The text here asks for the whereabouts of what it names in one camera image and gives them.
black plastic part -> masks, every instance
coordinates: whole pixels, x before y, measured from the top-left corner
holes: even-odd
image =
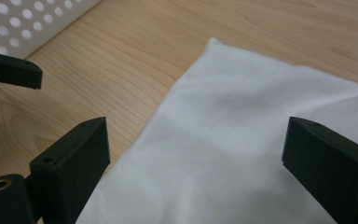
[[[358,224],[358,145],[323,125],[290,118],[283,165],[340,224]]]
[[[0,54],[0,82],[40,89],[42,70],[34,63]]]
[[[105,118],[77,125],[30,163],[46,223],[74,224],[110,163]]]
[[[0,176],[0,224],[35,223],[24,179]]]

wooden table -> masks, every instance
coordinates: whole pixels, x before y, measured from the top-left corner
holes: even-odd
[[[28,58],[42,90],[0,84],[0,175],[100,116],[117,160],[212,36],[358,82],[358,1],[104,0]]]

